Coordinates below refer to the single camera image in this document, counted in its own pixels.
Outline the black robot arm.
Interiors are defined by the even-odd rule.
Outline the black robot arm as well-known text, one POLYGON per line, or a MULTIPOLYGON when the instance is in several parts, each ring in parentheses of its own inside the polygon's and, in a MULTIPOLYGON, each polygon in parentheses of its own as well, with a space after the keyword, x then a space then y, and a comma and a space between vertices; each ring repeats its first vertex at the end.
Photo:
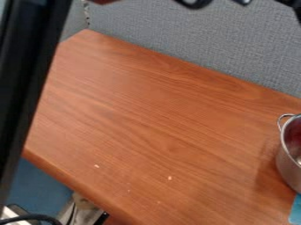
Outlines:
POLYGON ((34 122, 73 0, 7 0, 0 22, 0 207, 34 122))

